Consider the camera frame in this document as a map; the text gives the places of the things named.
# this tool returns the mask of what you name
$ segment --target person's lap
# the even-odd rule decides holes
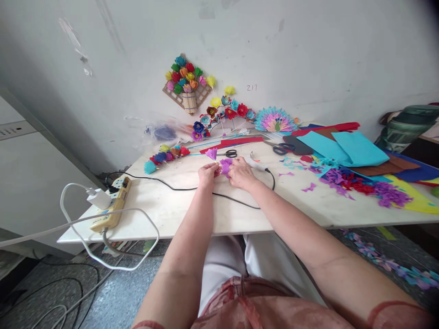
[[[325,305],[296,256],[276,233],[245,235],[244,241],[243,253],[239,236],[212,237],[204,262],[199,314],[224,282],[247,272]]]

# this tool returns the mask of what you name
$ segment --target power strip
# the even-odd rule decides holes
[[[110,194],[109,191],[107,193],[111,198],[111,204],[107,209],[99,210],[98,213],[106,214],[107,212],[113,212],[116,210],[123,209],[125,204],[125,200],[128,195],[128,191],[131,188],[131,180],[128,177],[120,177],[113,182],[113,186],[117,187],[119,191],[116,193]],[[101,233],[104,227],[108,227],[108,229],[112,229],[119,224],[120,215],[122,213],[116,213],[111,215],[106,215],[104,217],[98,217],[93,221],[93,224],[90,226],[90,229]]]

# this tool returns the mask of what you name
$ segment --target black scissors handle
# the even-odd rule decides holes
[[[278,145],[273,146],[273,152],[278,155],[285,155],[289,151],[294,151],[295,146],[288,143],[279,143]]]
[[[236,152],[236,150],[231,149],[226,151],[225,155],[227,158],[236,158],[238,156],[238,153]]]

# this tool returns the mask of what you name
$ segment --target yellow paper flower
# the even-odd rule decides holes
[[[235,87],[234,86],[227,86],[224,89],[224,92],[227,96],[233,95],[235,93]]]
[[[170,151],[171,150],[171,148],[169,147],[169,146],[167,146],[166,144],[162,144],[161,146],[160,146],[160,152],[167,152],[167,151]]]
[[[216,80],[215,80],[215,77],[214,77],[213,75],[211,75],[210,77],[208,77],[208,78],[206,79],[206,81],[207,81],[207,84],[208,84],[211,88],[213,88],[214,85],[216,84]]]
[[[189,73],[186,75],[186,79],[188,79],[189,81],[194,80],[194,79],[195,79],[195,75],[193,75],[192,72],[189,72]]]
[[[212,98],[212,100],[210,101],[210,104],[211,104],[213,107],[218,107],[218,106],[220,106],[220,105],[221,105],[221,98],[219,98],[219,97],[214,97],[214,98]]]

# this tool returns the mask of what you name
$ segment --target gray floor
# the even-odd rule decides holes
[[[439,273],[438,261],[421,250],[396,229],[392,227],[388,229],[397,238],[397,241],[390,241],[394,245],[385,241],[383,235],[376,228],[355,229],[354,231],[363,238],[364,242],[372,242],[379,252],[385,254],[388,258],[394,259],[402,266],[408,268],[416,266],[422,271],[429,269]],[[358,253],[355,244],[343,237],[340,230],[330,232],[347,247]],[[151,255],[163,255],[169,243],[170,240],[162,240]],[[140,252],[142,247],[143,242],[139,242],[134,250]],[[411,257],[422,263],[423,267]],[[115,258],[108,255],[105,256],[105,259],[110,263],[116,261]],[[98,289],[93,305],[81,328],[129,328],[162,259],[162,256],[147,259],[134,272],[114,271]],[[54,264],[65,263],[51,256],[46,257],[44,260]],[[120,265],[133,266],[138,261],[136,258],[125,257]],[[93,260],[88,260],[86,263],[98,267],[101,277],[108,273],[107,269]],[[438,309],[436,304],[439,301],[438,289],[432,288],[423,291],[417,286],[410,286],[404,279],[394,274],[384,270],[382,272],[431,312]],[[44,285],[67,277],[79,280],[83,285],[84,293],[96,284],[96,273],[90,267],[82,265],[51,266],[40,263],[16,288],[16,290],[28,290],[19,301]],[[6,314],[7,309],[0,310],[0,327],[4,329],[30,328],[52,307],[64,304],[68,308],[79,298],[80,288],[76,281],[72,279],[59,281],[43,288]],[[84,301],[75,329],[78,328],[85,316],[91,300],[92,295]],[[64,328],[72,328],[76,312],[75,310],[69,314]],[[61,309],[53,311],[39,324],[38,328],[51,328],[62,313]]]

